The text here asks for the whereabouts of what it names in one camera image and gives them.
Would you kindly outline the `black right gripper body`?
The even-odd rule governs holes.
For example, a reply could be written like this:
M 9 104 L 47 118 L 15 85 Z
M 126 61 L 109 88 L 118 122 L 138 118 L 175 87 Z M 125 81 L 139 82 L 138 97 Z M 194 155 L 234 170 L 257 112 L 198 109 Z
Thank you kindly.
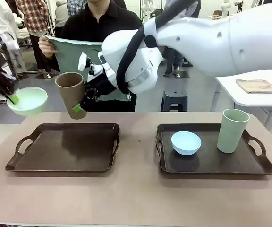
M 101 95 L 108 95 L 117 88 L 112 85 L 107 77 L 96 77 L 85 84 L 85 96 L 100 97 Z

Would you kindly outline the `person's right hand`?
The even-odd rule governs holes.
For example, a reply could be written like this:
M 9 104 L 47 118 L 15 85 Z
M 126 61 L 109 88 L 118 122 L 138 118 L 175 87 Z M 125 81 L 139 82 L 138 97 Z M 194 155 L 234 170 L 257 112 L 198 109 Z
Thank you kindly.
M 58 51 L 55 49 L 54 44 L 44 35 L 39 38 L 39 48 L 48 59 L 51 59 Z

